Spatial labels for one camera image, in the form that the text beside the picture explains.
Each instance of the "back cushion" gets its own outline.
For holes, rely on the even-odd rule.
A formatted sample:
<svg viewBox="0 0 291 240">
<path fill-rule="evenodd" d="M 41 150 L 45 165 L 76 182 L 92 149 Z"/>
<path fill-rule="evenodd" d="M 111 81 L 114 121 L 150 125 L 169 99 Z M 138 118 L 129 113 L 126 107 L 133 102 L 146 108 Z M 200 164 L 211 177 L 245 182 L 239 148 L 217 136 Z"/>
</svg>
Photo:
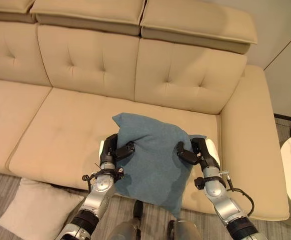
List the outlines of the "back cushion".
<svg viewBox="0 0 291 240">
<path fill-rule="evenodd" d="M 247 57 L 205 47 L 141 39 L 135 100 L 219 114 L 236 88 Z"/>
<path fill-rule="evenodd" d="M 39 51 L 37 27 L 0 21 L 0 80 L 50 86 Z"/>
<path fill-rule="evenodd" d="M 42 25 L 38 39 L 54 87 L 134 100 L 138 37 Z"/>
</svg>

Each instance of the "robot leg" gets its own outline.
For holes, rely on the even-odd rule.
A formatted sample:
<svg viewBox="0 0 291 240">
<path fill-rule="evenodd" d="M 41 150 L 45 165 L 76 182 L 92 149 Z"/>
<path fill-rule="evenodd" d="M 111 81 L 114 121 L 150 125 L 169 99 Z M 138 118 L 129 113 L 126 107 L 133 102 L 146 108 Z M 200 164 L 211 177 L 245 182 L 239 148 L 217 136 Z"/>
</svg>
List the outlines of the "robot leg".
<svg viewBox="0 0 291 240">
<path fill-rule="evenodd" d="M 141 232 L 139 230 L 140 220 L 133 218 L 116 226 L 107 240 L 140 240 Z"/>
<path fill-rule="evenodd" d="M 190 221 L 177 219 L 171 220 L 168 225 L 169 240 L 201 240 L 202 237 L 197 226 Z"/>
</svg>

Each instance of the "blue pillow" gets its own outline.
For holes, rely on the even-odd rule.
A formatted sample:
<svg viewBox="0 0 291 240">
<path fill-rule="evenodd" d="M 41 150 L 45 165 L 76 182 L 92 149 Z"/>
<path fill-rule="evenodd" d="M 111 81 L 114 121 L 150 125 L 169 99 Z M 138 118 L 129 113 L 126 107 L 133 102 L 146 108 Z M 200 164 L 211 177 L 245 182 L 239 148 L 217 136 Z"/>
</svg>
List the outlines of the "blue pillow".
<svg viewBox="0 0 291 240">
<path fill-rule="evenodd" d="M 121 113 L 112 119 L 120 127 L 117 147 L 130 141 L 135 146 L 131 156 L 117 163 L 125 178 L 115 183 L 116 191 L 179 217 L 192 165 L 179 160 L 175 147 L 182 141 L 184 149 L 192 151 L 188 134 L 178 126 L 137 114 Z"/>
</svg>

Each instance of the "beige leather sofa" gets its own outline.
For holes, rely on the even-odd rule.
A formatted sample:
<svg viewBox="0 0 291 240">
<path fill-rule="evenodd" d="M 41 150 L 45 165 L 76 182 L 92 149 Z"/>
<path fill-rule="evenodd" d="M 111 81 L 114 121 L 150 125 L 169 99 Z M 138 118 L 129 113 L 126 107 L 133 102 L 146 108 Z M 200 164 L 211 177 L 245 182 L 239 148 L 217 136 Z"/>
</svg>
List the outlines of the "beige leather sofa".
<svg viewBox="0 0 291 240">
<path fill-rule="evenodd" d="M 247 13 L 197 0 L 0 0 L 0 173 L 86 189 L 112 116 L 136 113 L 207 135 L 253 217 L 287 219 L 265 75 L 244 55 L 256 42 Z M 201 175 L 182 207 L 214 213 Z"/>
</svg>

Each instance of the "wire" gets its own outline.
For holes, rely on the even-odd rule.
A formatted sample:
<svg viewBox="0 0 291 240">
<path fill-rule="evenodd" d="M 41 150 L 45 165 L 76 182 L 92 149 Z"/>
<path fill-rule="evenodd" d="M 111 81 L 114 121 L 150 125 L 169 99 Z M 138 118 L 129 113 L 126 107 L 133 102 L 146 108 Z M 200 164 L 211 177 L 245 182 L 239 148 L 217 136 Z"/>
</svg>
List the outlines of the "wire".
<svg viewBox="0 0 291 240">
<path fill-rule="evenodd" d="M 247 214 L 248 217 L 250 217 L 250 215 L 254 212 L 255 210 L 255 202 L 252 199 L 252 197 L 250 197 L 248 194 L 246 194 L 243 190 L 241 190 L 240 188 L 233 188 L 233 189 L 227 189 L 227 192 L 232 191 L 232 192 L 239 192 L 241 193 L 243 196 L 245 196 L 247 199 L 249 199 L 250 203 L 251 203 L 251 210 L 250 212 Z"/>
</svg>

